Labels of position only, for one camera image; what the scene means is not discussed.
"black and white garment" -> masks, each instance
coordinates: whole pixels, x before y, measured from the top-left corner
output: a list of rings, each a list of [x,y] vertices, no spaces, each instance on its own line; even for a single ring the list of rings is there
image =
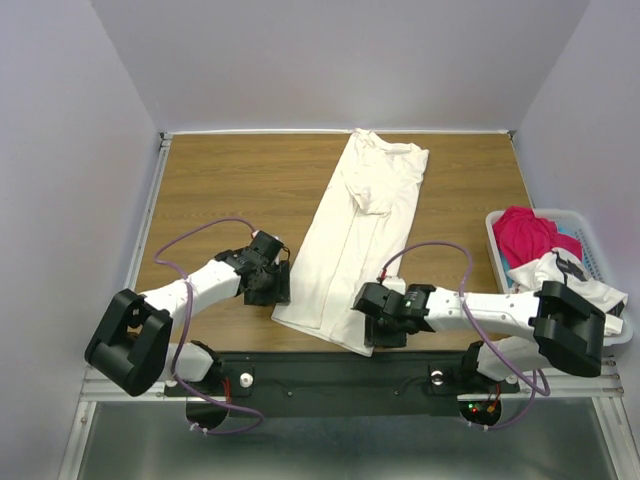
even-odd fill
[[[606,335],[622,331],[618,315],[628,295],[595,280],[578,257],[564,248],[554,248],[537,260],[509,270],[507,275],[514,281],[514,292],[540,290],[545,280],[562,282],[607,314]]]

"black bracket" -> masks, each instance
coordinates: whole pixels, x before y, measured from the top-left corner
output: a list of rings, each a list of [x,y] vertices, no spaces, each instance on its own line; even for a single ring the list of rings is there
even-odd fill
[[[538,315],[529,325],[534,327],[540,354],[571,375],[599,376],[605,314],[560,282],[544,282],[536,296]]]
[[[266,232],[259,231],[248,247],[226,250],[214,258],[232,266],[240,276],[238,295],[244,293],[245,305],[274,305],[289,303],[289,260],[275,263],[284,243]]]
[[[384,285],[365,283],[356,295],[353,309],[365,314],[364,343],[367,347],[402,348],[407,335],[433,332],[424,317],[433,285],[411,284],[403,295]]]
[[[107,307],[84,359],[135,397],[160,377],[172,324],[169,312],[156,310],[142,295],[122,290]]]

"gray floor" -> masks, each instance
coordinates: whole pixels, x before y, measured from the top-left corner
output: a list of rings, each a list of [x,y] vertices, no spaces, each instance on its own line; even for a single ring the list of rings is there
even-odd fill
[[[519,405],[509,402],[506,415]],[[537,401],[518,425],[488,433],[459,419],[414,416],[272,419],[249,434],[207,438],[189,432],[184,404],[103,404],[80,478],[616,477],[591,400],[584,399]]]

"pink cloth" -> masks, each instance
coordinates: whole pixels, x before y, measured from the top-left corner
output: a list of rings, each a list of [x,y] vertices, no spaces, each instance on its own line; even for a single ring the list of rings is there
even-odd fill
[[[554,247],[564,248],[582,260],[580,242],[559,233],[554,222],[536,217],[530,208],[507,208],[493,225],[493,233],[511,268],[540,258]]]

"wooden table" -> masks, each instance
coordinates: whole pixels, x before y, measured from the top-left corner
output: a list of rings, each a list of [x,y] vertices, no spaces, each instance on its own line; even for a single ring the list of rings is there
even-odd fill
[[[448,240],[473,254],[467,289],[497,292],[487,253],[486,215],[510,205],[529,205],[506,135],[381,135],[390,142],[413,142],[430,150],[429,162],[408,244]],[[162,179],[136,290],[157,288],[176,279],[153,264],[162,245],[218,217],[240,215],[300,248],[347,135],[182,135],[174,137]],[[191,237],[163,258],[187,271],[216,253],[248,243],[240,224],[214,226]],[[417,249],[402,261],[409,283],[457,288],[466,267],[462,254],[443,247]],[[195,317],[190,339],[221,351],[330,351],[331,343],[279,325],[273,307],[245,307],[238,297]],[[409,347],[465,350],[473,332],[422,333]]]

